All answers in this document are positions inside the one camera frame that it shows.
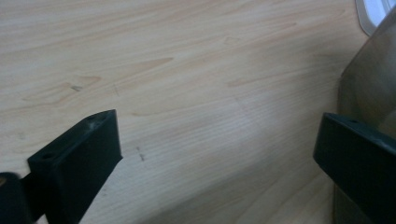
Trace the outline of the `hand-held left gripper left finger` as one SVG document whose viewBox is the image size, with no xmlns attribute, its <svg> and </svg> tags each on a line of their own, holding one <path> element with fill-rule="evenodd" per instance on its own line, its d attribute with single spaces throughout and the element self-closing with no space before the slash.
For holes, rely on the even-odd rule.
<svg viewBox="0 0 396 224">
<path fill-rule="evenodd" d="M 33 219 L 78 224 L 121 160 L 114 109 L 78 122 L 28 159 Z"/>
</svg>

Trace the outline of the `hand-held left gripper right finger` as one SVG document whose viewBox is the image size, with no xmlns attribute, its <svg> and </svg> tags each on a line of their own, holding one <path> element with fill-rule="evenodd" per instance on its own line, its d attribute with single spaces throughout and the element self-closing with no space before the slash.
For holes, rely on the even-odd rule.
<svg viewBox="0 0 396 224">
<path fill-rule="evenodd" d="M 396 224 L 396 139 L 355 119 L 325 113 L 313 158 L 375 224 Z"/>
</svg>

